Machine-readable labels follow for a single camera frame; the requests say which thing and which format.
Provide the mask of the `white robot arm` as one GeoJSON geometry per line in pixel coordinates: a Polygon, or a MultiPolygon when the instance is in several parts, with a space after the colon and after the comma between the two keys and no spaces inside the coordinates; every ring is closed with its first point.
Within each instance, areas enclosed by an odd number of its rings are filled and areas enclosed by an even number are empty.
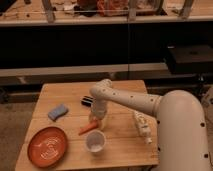
{"type": "Polygon", "coordinates": [[[105,117],[108,101],[156,118],[159,163],[150,171],[213,171],[204,109],[193,94],[173,90],[160,96],[119,90],[109,79],[97,82],[89,92],[91,113],[97,118],[105,117]]]}

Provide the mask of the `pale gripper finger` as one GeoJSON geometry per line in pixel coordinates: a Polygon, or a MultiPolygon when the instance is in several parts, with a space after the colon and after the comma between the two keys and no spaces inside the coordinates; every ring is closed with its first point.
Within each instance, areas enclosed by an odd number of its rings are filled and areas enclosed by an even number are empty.
{"type": "Polygon", "coordinates": [[[99,119],[98,120],[98,129],[99,130],[104,130],[105,126],[106,126],[106,117],[104,117],[101,120],[99,119]]]}

